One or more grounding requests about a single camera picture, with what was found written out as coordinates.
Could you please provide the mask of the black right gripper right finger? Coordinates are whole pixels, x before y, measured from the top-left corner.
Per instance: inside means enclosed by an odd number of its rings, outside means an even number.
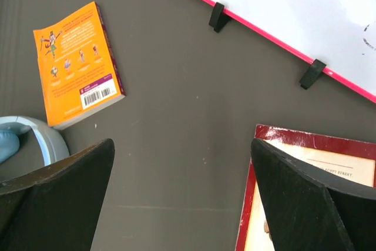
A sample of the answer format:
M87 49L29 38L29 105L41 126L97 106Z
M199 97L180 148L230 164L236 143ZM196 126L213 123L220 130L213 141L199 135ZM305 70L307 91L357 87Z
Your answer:
M258 138L251 159L275 250L375 250L375 188Z

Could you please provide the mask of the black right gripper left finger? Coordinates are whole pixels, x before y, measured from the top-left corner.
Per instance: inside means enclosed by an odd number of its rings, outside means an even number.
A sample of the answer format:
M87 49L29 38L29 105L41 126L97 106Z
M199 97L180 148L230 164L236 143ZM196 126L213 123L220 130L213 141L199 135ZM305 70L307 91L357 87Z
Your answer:
M114 158L104 139L1 182L1 250L90 250Z

